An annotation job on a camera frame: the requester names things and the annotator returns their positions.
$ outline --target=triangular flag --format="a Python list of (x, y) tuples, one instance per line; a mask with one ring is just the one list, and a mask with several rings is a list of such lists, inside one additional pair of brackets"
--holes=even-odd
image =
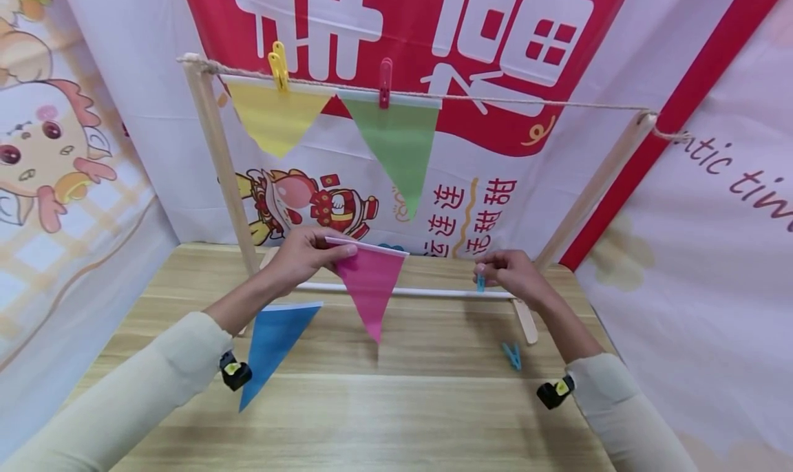
[(327, 237), (330, 244), (354, 244), (358, 253), (335, 263), (369, 335), (380, 344), (385, 307), (397, 285), (407, 252)]
[(261, 150), (283, 158), (299, 143), (322, 112), (335, 88), (289, 84), (279, 92), (272, 81), (221, 75), (231, 102)]
[(251, 403), (314, 319), (322, 302), (270, 305), (259, 312), (253, 325), (249, 367), (253, 373), (243, 386), (240, 411)]
[(339, 97), (413, 218), (430, 163), (441, 101), (391, 94), (388, 108), (381, 109), (375, 92), (341, 89)]

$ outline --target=wooden frame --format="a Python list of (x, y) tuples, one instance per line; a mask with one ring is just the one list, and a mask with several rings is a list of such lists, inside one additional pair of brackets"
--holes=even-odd
[[(212, 78), (214, 75), (202, 68), (198, 54), (186, 54), (184, 59), (186, 59), (182, 62), (184, 75), (187, 77), (187, 84), (190, 87), (190, 93), (192, 93), (193, 101), (196, 105), (198, 119), (202, 125), (204, 137), (207, 139), (209, 154), (212, 155), (215, 171), (218, 173), (220, 189), (223, 192), (223, 199), (226, 203), (226, 209), (229, 210), (231, 225), (234, 227), (234, 233), (243, 254), (245, 268), (249, 276), (251, 276), (270, 262), (272, 257), (275, 256), (277, 248), (271, 248), (261, 263), (257, 261), (256, 249), (249, 231), (249, 223), (247, 222), (243, 203), (239, 196), (234, 166), (231, 164), (229, 143), (226, 141), (223, 123), (220, 120), (220, 109), (215, 102), (212, 88)], [(544, 272), (544, 270), (548, 268), (553, 258), (561, 253), (564, 247), (567, 247), (571, 239), (575, 237), (575, 234), (578, 233), (586, 217), (593, 212), (601, 197), (606, 193), (606, 190), (614, 183), (617, 175), (620, 174), (622, 168), (625, 167), (627, 161), (631, 158), (633, 153), (635, 153), (638, 145), (655, 127), (656, 117), (657, 116), (652, 113), (640, 112), (637, 113), (636, 116), (633, 116), (631, 121), (628, 122), (628, 126), (622, 132), (620, 138), (617, 139), (614, 147), (612, 147), (609, 154), (606, 155), (593, 177), (589, 180), (589, 183), (584, 187), (583, 192), (581, 192), (578, 199), (575, 200), (567, 215), (564, 216), (562, 223), (560, 223), (559, 227), (553, 233), (553, 236), (534, 262), (541, 272)], [(299, 285), (297, 289), (336, 292), (345, 290), (343, 286), (340, 285), (324, 285), (322, 283), (304, 283)], [(445, 290), (408, 291), (407, 289), (396, 289), (394, 294), (407, 296), (442, 296), (447, 298), (465, 296), (466, 298), (470, 297), (472, 299), (491, 299), (492, 297), (492, 295), (475, 294), (475, 292)], [(536, 343), (538, 336), (537, 327), (534, 325), (529, 307), (521, 300), (512, 299), (511, 295), (500, 295), (499, 298), (502, 296), (505, 299), (510, 299), (513, 306), (515, 306), (516, 314), (520, 321), (523, 334), (526, 336), (528, 345)], [(251, 326), (246, 328), (243, 332), (240, 332), (240, 334), (250, 334), (250, 332)]]

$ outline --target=finger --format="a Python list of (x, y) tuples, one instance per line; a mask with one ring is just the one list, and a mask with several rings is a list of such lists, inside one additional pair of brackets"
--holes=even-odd
[(317, 257), (319, 258), (318, 265), (328, 267), (328, 264), (333, 264), (338, 260), (352, 257), (356, 253), (358, 253), (358, 247), (353, 246), (353, 244), (349, 244), (349, 246), (335, 246), (325, 248), (324, 250), (317, 250)]
[(493, 264), (479, 264), (476, 266), (476, 274), (484, 276), (486, 283), (498, 284), (499, 269)]
[[(479, 283), (479, 280), (476, 279), (476, 275), (474, 275), (474, 277), (471, 278), (471, 280), (474, 283)], [(487, 281), (487, 280), (485, 280), (485, 288), (491, 288), (492, 286), (499, 286), (499, 285), (495, 281)]]
[(474, 262), (477, 264), (491, 264), (494, 262), (506, 262), (507, 261), (507, 250), (496, 250), (495, 252), (490, 252), (484, 254), (482, 257), (476, 258)]
[(328, 248), (328, 242), (325, 242), (326, 237), (334, 237), (340, 239), (353, 239), (346, 234), (336, 231), (334, 228), (317, 227), (312, 229), (314, 247)]

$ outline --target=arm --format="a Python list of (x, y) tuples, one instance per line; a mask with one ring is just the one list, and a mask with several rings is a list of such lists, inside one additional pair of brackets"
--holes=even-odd
[(335, 233), (294, 230), (265, 269), (157, 336), (53, 418), (0, 471), (108, 471), (208, 387), (220, 357), (233, 347), (231, 333), (322, 265), (355, 253), (355, 247), (318, 249), (324, 234)]
[(616, 471), (697, 471), (625, 364), (605, 352), (525, 253), (497, 252), (478, 262), (474, 272), (488, 286), (504, 286), (542, 317), (575, 383), (575, 403)]
[(696, 472), (694, 462), (619, 358), (564, 300), (537, 310), (573, 378), (573, 397), (617, 472)]

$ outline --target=wooden table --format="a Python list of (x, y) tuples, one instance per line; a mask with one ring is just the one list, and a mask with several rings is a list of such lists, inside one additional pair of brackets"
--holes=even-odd
[[(408, 257), (399, 286), (473, 289), (471, 270)], [(547, 277), (611, 348), (573, 274), (553, 266)], [(178, 247), (71, 399), (245, 278), (239, 248)], [(321, 272), (313, 281), (338, 279)], [(218, 376), (114, 470), (613, 470), (572, 399), (549, 411), (534, 395), (564, 369), (538, 317), (539, 341), (521, 347), (518, 373), (500, 347), (522, 338), (508, 301), (394, 298), (377, 349), (348, 295), (298, 292), (283, 302), (316, 300), (324, 306), (243, 414), (241, 391)], [(249, 346), (238, 338), (236, 355), (246, 359)]]

